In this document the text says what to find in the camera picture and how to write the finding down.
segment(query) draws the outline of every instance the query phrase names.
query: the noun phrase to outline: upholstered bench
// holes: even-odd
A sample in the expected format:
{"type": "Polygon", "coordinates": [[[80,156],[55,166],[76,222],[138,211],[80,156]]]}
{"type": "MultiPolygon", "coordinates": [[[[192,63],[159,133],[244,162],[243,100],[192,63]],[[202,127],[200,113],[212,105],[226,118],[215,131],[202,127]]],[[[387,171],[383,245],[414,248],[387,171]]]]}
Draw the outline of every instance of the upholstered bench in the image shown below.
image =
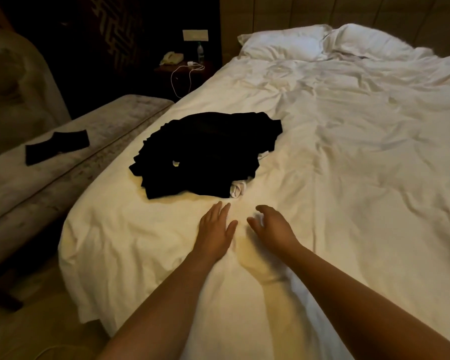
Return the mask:
{"type": "Polygon", "coordinates": [[[126,95],[54,131],[86,130],[90,146],[26,166],[24,144],[0,155],[0,263],[66,214],[88,185],[173,102],[126,95]]]}

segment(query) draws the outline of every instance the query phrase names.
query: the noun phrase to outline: white duvet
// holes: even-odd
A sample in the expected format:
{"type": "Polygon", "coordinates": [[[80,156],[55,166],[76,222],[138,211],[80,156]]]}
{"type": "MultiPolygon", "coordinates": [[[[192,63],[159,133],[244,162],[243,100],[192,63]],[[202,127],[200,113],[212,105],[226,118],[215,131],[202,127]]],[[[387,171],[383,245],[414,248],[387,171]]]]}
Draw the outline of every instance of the white duvet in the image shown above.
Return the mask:
{"type": "Polygon", "coordinates": [[[138,136],[70,211],[60,266],[81,321],[100,319],[114,334],[191,250],[218,198],[148,200],[128,166],[163,124],[206,111],[264,111],[283,133],[245,194],[229,200],[239,226],[203,287],[183,359],[351,358],[247,228],[258,204],[450,340],[450,57],[435,56],[232,60],[138,136]]]}

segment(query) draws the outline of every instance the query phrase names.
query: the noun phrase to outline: person's left arm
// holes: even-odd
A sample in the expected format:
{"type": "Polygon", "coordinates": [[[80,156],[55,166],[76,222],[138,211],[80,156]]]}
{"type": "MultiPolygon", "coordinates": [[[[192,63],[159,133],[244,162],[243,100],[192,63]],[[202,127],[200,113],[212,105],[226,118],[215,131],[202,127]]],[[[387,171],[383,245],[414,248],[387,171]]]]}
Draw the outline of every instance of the person's left arm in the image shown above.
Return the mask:
{"type": "Polygon", "coordinates": [[[180,357],[205,279],[227,252],[237,228],[237,221],[226,227],[230,204],[221,208],[222,202],[218,202],[201,218],[192,251],[133,312],[99,360],[174,360],[180,357]]]}

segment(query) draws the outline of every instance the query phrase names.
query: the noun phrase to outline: floor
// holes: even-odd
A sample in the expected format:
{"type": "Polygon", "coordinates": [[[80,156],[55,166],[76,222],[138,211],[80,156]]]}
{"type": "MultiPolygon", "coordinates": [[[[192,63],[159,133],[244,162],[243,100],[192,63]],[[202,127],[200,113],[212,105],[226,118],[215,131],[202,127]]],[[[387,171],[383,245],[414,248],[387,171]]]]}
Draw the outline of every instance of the floor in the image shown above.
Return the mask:
{"type": "Polygon", "coordinates": [[[0,282],[24,302],[15,313],[0,308],[0,360],[89,360],[107,343],[99,321],[79,323],[56,254],[31,274],[8,273],[0,282]]]}

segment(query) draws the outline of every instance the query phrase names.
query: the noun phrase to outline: bed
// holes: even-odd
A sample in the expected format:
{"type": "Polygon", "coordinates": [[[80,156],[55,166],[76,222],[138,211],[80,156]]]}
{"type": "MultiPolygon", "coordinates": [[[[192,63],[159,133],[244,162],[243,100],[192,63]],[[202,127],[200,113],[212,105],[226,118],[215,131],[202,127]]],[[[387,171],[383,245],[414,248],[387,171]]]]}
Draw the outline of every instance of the bed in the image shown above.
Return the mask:
{"type": "Polygon", "coordinates": [[[450,340],[450,56],[350,24],[242,35],[240,55],[141,133],[70,211],[59,246],[80,320],[113,335],[191,250],[219,199],[148,200],[128,166],[165,123],[218,111],[282,121],[232,206],[183,359],[351,359],[246,217],[275,207],[300,242],[450,340]]]}

